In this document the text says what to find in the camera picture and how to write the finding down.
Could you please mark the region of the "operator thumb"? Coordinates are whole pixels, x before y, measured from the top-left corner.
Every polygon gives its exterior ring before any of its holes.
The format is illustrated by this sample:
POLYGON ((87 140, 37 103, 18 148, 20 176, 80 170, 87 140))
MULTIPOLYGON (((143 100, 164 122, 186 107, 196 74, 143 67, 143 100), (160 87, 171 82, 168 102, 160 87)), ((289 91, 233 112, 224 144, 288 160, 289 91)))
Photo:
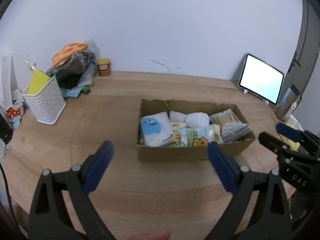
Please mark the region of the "operator thumb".
POLYGON ((171 237, 170 230, 166 228, 161 228, 153 232, 131 236, 127 240, 169 240, 170 237, 171 237))

